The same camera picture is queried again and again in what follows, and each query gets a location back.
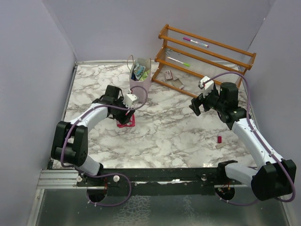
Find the green snack packet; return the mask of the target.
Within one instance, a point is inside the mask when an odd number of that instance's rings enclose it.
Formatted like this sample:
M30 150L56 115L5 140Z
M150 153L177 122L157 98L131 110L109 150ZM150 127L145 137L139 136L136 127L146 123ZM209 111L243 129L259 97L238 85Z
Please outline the green snack packet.
M144 71L142 76L140 77L139 81L144 81L148 78L149 74L151 74L151 70Z

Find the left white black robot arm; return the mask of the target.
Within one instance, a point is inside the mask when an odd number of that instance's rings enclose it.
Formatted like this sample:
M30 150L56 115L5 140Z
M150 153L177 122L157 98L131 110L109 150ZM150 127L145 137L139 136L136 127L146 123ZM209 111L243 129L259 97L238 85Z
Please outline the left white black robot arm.
M95 99L84 113L69 122L57 124L51 158L88 174L87 179L92 185L100 185L104 179L103 165L88 155L88 134L106 118L127 124L135 112L130 107L137 100L136 95L123 95L120 88L108 85L105 94Z

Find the pink snack packet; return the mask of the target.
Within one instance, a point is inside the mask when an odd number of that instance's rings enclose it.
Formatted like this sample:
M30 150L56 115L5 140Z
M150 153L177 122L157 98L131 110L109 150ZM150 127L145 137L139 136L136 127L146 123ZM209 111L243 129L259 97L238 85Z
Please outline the pink snack packet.
M120 124L117 122L118 128L124 128L124 127L134 127L135 126L135 115L133 114L127 124Z

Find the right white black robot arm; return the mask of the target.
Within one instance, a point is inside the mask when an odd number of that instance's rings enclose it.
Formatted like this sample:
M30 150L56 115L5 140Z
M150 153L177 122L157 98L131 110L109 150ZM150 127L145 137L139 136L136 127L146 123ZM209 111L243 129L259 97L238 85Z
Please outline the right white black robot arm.
M294 179L296 165L285 160L261 135L249 111L238 105L238 88L234 83L224 82L219 90L213 81L201 81L201 94L191 100L190 109L200 115L200 106L207 112L215 110L225 123L244 143L251 153L257 169L243 166L235 160L220 162L216 179L227 184L232 179L250 187L260 201L290 194L295 196Z

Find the pink paper bag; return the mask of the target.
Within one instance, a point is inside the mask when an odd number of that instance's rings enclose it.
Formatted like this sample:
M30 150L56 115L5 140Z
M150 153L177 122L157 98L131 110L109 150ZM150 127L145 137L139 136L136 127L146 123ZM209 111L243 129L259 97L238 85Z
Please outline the pink paper bag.
M147 94L149 92L150 86L151 86L151 74L149 74L148 78L144 81L135 81L132 79L132 72L134 69L135 62L145 66L145 70L151 70L151 59L144 59L144 58L136 58L132 55L129 56L127 59L127 67L129 69L130 75L129 75L129 84L130 89L133 94L135 94L138 97L139 102L143 102L147 98Z

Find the grey blue snack packet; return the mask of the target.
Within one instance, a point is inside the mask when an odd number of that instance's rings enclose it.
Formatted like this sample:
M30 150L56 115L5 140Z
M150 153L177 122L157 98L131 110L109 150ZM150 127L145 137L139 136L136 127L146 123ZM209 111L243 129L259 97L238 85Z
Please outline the grey blue snack packet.
M132 72L132 79L135 81L140 80L140 78L143 76L145 70L145 66L135 62L134 69Z

